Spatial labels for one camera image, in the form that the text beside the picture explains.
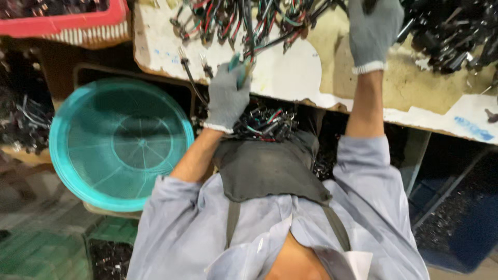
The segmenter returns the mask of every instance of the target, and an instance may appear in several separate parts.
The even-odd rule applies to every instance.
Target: red plastic crate
[[[14,38],[59,33],[68,28],[118,24],[126,20],[126,0],[109,0],[106,11],[0,20],[0,35]]]

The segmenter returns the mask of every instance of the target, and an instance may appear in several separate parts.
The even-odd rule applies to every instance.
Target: metal terminal
[[[199,57],[201,58],[201,65],[202,69],[204,70],[204,74],[206,74],[206,76],[210,78],[213,78],[213,69],[211,68],[211,66],[209,66],[206,56],[203,53],[199,53]]]

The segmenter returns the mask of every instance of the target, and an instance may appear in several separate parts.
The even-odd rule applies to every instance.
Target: glove
[[[250,78],[237,90],[237,78],[246,74],[246,66],[241,64],[228,72],[228,63],[220,65],[216,77],[209,85],[208,118],[205,128],[234,132],[235,122],[249,104]]]
[[[355,60],[354,74],[365,74],[387,68],[387,51],[403,22],[399,0],[378,0],[371,14],[365,14],[364,0],[349,0],[349,44]]]

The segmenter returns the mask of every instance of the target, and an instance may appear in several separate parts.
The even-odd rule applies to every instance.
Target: worker
[[[250,84],[237,90],[244,67],[223,64],[203,131],[145,204],[128,280],[429,279],[383,129],[382,75],[403,11],[398,0],[369,13],[349,0],[348,10],[358,84],[335,181],[310,171],[313,145],[220,141]],[[213,156],[220,172],[200,183]]]

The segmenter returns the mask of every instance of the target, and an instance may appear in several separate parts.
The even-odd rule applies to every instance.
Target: teal plastic basket
[[[74,91],[57,111],[49,150],[55,171],[99,208],[143,209],[158,175],[168,175],[194,141],[176,101],[132,79],[99,80]]]

